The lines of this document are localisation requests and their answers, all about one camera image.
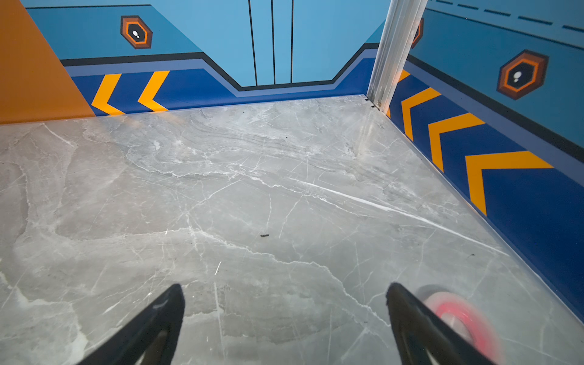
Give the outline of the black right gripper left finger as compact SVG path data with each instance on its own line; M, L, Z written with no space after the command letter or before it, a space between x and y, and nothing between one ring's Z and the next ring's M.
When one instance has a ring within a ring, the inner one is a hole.
M180 284L173 284L81 364L170 364L185 312Z

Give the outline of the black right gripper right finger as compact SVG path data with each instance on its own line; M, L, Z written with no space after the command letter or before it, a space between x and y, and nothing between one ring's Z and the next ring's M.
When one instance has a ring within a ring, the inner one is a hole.
M447 290L420 300L398 282L386 292L403 364L494 364L495 331L470 302Z

